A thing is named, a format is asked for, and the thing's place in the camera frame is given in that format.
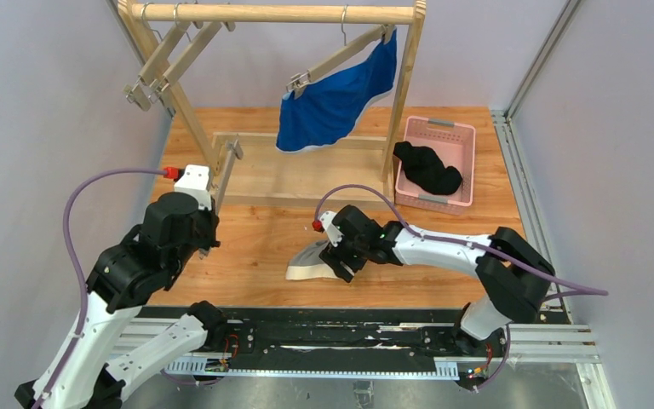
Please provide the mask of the grey underwear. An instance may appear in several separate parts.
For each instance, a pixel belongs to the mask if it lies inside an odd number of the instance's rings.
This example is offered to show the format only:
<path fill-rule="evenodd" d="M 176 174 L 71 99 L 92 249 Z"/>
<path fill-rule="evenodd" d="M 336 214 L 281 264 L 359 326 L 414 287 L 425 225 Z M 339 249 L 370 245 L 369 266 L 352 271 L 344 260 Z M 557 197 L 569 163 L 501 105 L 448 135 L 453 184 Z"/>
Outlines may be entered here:
<path fill-rule="evenodd" d="M 300 250 L 288 262 L 285 278 L 293 281 L 338 279 L 331 267 L 319 258 L 329 243 L 329 240 L 319 240 Z"/>

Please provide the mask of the wooden hanger with grey underwear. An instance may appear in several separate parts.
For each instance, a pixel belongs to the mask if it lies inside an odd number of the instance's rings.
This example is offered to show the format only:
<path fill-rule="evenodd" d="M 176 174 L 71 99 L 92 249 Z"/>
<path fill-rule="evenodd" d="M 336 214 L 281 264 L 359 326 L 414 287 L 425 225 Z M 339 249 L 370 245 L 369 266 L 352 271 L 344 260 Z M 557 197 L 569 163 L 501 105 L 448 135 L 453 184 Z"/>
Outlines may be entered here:
<path fill-rule="evenodd" d="M 221 207 L 225 203 L 226 192 L 228 189 L 228 184 L 232 175 L 234 165 L 237 161 L 241 160 L 244 157 L 244 151 L 237 139 L 229 141 L 226 144 L 227 155 L 224 163 L 223 170 L 221 172 L 221 178 L 218 184 L 218 188 L 215 193 L 215 207 L 214 212 L 218 214 L 221 210 Z"/>

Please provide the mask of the black underwear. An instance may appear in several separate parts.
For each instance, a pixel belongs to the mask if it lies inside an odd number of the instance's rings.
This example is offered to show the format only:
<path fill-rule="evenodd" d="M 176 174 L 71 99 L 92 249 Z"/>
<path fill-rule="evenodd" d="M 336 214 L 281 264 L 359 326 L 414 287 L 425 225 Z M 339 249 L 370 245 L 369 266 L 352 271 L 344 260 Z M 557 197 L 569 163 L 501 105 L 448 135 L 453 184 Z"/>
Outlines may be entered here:
<path fill-rule="evenodd" d="M 393 155 L 401 161 L 407 179 L 433 195 L 452 195 L 463 178 L 454 166 L 446 166 L 431 147 L 413 146 L 409 141 L 397 142 Z"/>

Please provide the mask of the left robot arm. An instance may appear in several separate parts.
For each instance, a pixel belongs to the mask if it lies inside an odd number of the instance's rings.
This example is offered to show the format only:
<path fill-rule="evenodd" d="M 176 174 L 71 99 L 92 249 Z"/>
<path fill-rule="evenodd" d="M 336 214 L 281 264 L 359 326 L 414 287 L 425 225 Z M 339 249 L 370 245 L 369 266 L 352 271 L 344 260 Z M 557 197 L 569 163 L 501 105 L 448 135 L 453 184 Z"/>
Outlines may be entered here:
<path fill-rule="evenodd" d="M 211 197 L 165 193 L 146 208 L 118 245 L 104 250 L 86 281 L 88 309 L 76 345 L 64 345 L 38 379 L 14 393 L 24 408 L 119 408 L 147 380 L 182 355 L 219 346 L 227 318 L 194 303 L 166 330 L 116 359 L 114 346 L 153 293 L 170 289 L 196 251 L 219 246 Z"/>

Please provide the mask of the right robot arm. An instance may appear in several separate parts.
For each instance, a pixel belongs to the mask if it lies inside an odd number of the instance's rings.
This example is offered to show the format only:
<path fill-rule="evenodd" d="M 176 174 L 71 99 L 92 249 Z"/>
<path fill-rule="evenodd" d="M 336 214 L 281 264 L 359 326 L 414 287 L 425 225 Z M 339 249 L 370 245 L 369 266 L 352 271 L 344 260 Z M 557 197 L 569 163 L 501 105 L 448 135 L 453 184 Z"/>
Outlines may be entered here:
<path fill-rule="evenodd" d="M 477 279 L 485 294 L 463 308 L 452 330 L 457 341 L 476 343 L 505 325 L 532 323 L 554 277 L 549 263 L 511 228 L 465 236 L 401 221 L 380 225 L 347 205 L 323 212 L 313 229 L 328 239 L 319 259 L 346 282 L 367 262 L 443 268 Z"/>

